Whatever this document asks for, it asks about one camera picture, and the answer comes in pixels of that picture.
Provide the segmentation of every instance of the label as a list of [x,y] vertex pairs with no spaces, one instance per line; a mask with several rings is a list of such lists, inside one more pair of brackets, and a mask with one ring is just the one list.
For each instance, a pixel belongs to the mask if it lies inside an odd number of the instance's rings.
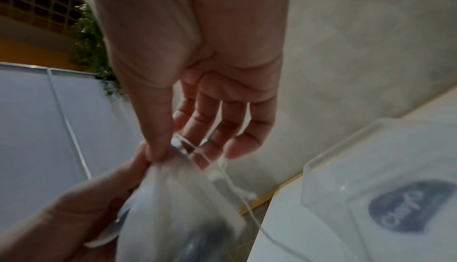
[[455,184],[447,181],[418,181],[373,199],[368,212],[383,228],[395,232],[422,232],[456,189]]

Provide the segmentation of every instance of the orange wall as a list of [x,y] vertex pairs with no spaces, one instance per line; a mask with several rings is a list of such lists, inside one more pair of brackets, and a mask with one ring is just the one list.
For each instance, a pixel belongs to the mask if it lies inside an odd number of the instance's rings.
[[54,67],[68,70],[79,70],[70,64],[70,54],[53,51],[16,41],[0,39],[0,61]]

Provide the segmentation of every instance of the hand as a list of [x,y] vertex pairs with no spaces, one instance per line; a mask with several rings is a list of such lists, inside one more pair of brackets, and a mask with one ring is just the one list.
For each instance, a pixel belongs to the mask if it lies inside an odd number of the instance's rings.
[[[256,150],[275,122],[288,0],[89,0],[110,64],[162,158],[173,132],[211,159]],[[172,86],[183,96],[172,116]],[[238,135],[249,106],[251,121]],[[204,166],[203,159],[197,160]]]
[[114,261],[116,243],[89,249],[95,238],[116,219],[150,163],[146,144],[131,162],[109,174],[78,185],[29,220],[0,237],[0,261]]

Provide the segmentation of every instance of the plastic container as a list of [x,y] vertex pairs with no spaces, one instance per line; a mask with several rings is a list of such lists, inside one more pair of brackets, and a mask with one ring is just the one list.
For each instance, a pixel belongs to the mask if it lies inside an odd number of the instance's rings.
[[362,262],[457,261],[457,126],[379,120],[304,167],[302,205]]

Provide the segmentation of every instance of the leaves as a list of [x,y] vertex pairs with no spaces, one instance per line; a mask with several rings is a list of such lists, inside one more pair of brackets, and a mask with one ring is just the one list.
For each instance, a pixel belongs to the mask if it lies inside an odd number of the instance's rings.
[[74,47],[73,62],[96,73],[108,95],[123,95],[122,86],[109,65],[103,34],[97,24],[95,15],[87,0],[83,1],[82,5],[77,6],[82,15],[73,26],[77,39]]

